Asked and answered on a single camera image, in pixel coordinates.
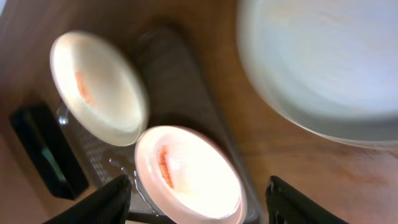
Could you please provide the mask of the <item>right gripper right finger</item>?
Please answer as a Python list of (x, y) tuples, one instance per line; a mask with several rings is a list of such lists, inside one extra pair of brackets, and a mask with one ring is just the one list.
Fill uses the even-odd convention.
[(270, 176), (265, 195), (271, 224), (348, 224), (278, 176)]

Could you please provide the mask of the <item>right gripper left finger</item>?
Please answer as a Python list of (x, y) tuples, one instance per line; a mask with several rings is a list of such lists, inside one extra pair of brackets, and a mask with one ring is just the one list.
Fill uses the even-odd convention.
[(120, 175), (45, 224), (122, 224), (129, 212), (131, 189), (128, 176)]

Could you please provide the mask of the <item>white plate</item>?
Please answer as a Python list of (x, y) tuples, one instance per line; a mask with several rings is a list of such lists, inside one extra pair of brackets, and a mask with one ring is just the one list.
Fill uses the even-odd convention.
[(141, 74), (112, 43), (74, 30), (50, 50), (54, 84), (75, 119), (98, 139), (136, 143), (149, 120), (149, 97)]
[(220, 147), (183, 126), (155, 126), (135, 146), (139, 179), (175, 223), (243, 223), (248, 203), (241, 179)]
[(397, 0), (242, 0), (237, 37), (248, 80), (285, 119), (397, 147)]

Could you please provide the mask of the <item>white plate top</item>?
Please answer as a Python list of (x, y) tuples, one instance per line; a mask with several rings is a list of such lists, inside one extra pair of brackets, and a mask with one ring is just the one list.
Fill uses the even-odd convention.
[(112, 43), (74, 30), (50, 50), (54, 84), (75, 119), (98, 139), (136, 143), (149, 120), (149, 97), (141, 74)]

